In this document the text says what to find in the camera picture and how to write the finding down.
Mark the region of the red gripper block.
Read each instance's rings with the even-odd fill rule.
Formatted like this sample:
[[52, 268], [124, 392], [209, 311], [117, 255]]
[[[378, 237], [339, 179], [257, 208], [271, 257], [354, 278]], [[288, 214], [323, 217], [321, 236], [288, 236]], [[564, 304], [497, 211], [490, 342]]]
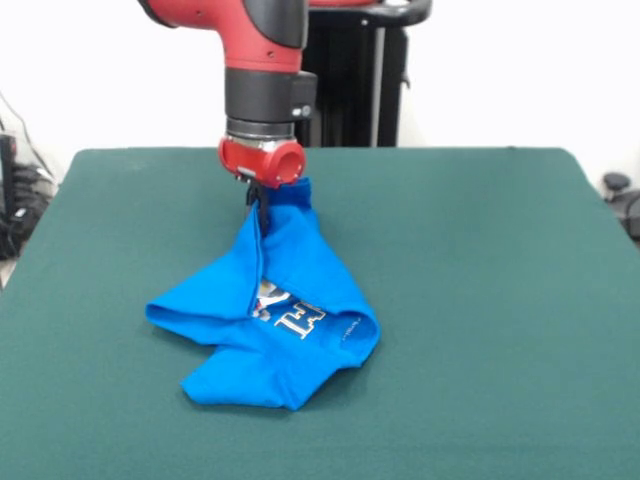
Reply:
[[306, 167], [303, 147], [295, 140], [252, 142], [229, 136], [221, 140], [218, 154], [222, 166], [234, 176], [259, 183], [248, 183], [246, 205], [258, 201], [260, 231], [267, 235], [270, 219], [266, 187], [277, 189], [302, 177]]

